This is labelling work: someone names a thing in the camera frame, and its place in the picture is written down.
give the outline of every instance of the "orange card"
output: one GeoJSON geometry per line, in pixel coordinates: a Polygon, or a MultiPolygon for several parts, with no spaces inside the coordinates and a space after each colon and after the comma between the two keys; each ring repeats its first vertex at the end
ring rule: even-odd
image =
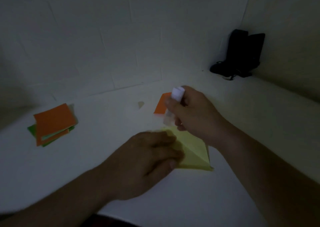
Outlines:
{"type": "Polygon", "coordinates": [[[158,102],[157,107],[155,108],[154,114],[165,114],[166,112],[166,105],[165,105],[165,100],[171,96],[171,92],[167,92],[162,94],[160,97],[160,100],[158,102]]]}
{"type": "Polygon", "coordinates": [[[42,144],[44,140],[52,140],[53,136],[60,135],[62,132],[66,131],[66,129],[76,124],[76,119],[66,103],[48,111],[35,114],[34,118],[36,120],[37,128],[36,138],[37,141],[41,141],[42,144]]]}
{"type": "Polygon", "coordinates": [[[41,140],[41,137],[36,137],[37,146],[49,143],[50,141],[57,139],[57,138],[60,138],[61,136],[64,136],[68,133],[69,133],[69,129],[66,129],[66,130],[64,130],[58,134],[55,134],[54,136],[51,136],[50,138],[47,138],[45,140],[41,140]]]}

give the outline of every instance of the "white table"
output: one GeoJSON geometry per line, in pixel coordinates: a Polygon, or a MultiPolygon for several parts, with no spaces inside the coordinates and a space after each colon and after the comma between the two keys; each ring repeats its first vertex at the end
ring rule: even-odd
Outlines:
{"type": "MultiPolygon", "coordinates": [[[[237,127],[320,182],[320,105],[258,78],[226,81],[210,72],[167,77],[148,85],[79,99],[79,124],[49,146],[35,146],[27,131],[33,114],[5,116],[0,124],[0,213],[40,200],[105,160],[130,136],[162,127],[153,115],[162,93],[188,84],[204,92],[237,127]],[[145,105],[138,109],[138,102],[145,105]]],[[[210,148],[213,172],[176,169],[141,197],[115,201],[100,214],[141,226],[266,226],[226,161],[210,148]]]]}

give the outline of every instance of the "black object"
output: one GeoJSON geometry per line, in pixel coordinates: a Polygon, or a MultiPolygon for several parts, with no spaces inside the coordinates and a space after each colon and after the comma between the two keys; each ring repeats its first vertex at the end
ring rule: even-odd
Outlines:
{"type": "Polygon", "coordinates": [[[225,61],[218,61],[210,67],[212,73],[230,77],[252,76],[251,70],[260,65],[260,55],[265,34],[248,36],[248,31],[234,30],[229,38],[228,50],[225,61]]]}

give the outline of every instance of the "wall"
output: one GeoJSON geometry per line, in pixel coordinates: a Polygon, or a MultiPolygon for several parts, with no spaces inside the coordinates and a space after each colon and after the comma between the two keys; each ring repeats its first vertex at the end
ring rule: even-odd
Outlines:
{"type": "Polygon", "coordinates": [[[0,107],[193,74],[224,59],[247,0],[0,0],[0,107]]]}
{"type": "Polygon", "coordinates": [[[242,29],[266,33],[254,74],[320,102],[319,0],[249,0],[242,29]]]}

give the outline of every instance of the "white glue stick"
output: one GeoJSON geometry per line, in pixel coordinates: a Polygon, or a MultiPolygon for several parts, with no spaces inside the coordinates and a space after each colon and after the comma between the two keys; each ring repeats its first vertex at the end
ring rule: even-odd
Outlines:
{"type": "MultiPolygon", "coordinates": [[[[184,94],[184,88],[183,87],[174,87],[172,89],[171,98],[176,100],[177,102],[181,102],[183,94],[184,94]]],[[[165,125],[171,126],[172,122],[174,121],[174,114],[171,113],[168,109],[166,110],[164,114],[163,123],[165,125]]]]}

